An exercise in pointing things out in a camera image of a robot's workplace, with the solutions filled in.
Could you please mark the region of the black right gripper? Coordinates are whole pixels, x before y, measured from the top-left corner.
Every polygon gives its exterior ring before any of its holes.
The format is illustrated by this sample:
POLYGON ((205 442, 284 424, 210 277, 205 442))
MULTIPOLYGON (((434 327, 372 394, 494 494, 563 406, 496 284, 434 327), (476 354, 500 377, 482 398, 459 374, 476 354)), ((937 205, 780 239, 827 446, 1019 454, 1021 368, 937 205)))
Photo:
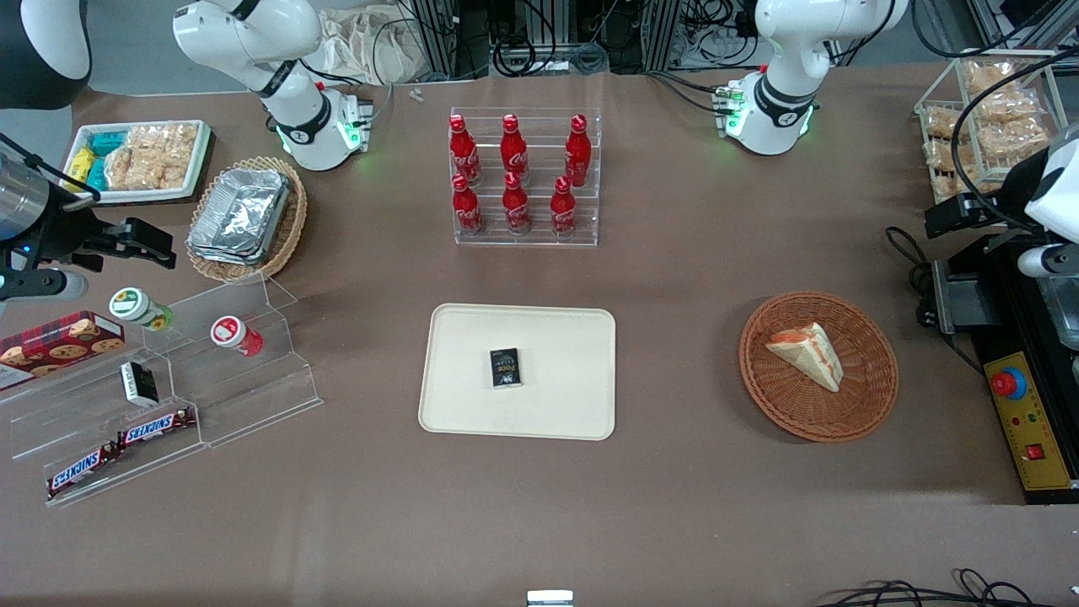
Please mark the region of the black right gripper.
POLYGON ((144 222, 140 218, 125 219, 125 243, 118 242, 108 231, 114 224, 97 218, 91 207, 65 211, 62 204, 50 204, 44 211, 44 261, 62 265, 83 266, 100 272, 103 262, 88 261, 92 256, 150 261, 164 270, 176 268, 173 235, 144 222))

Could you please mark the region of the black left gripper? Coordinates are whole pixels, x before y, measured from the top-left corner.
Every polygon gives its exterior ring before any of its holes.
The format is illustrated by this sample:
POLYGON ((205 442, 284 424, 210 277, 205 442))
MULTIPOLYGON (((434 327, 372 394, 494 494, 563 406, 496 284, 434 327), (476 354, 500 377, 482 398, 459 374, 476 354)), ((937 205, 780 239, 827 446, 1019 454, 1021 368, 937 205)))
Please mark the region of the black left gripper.
POLYGON ((1022 224, 1025 232, 1042 237, 1044 227, 1025 211, 1030 196, 1032 191, 995 190, 988 195, 982 195, 981 201, 993 207, 988 210, 974 193, 959 193, 955 196, 956 202, 942 202, 925 210, 927 238, 935 239, 951 232, 991 227, 994 224, 1002 224, 1009 229, 1017 229, 1022 224))

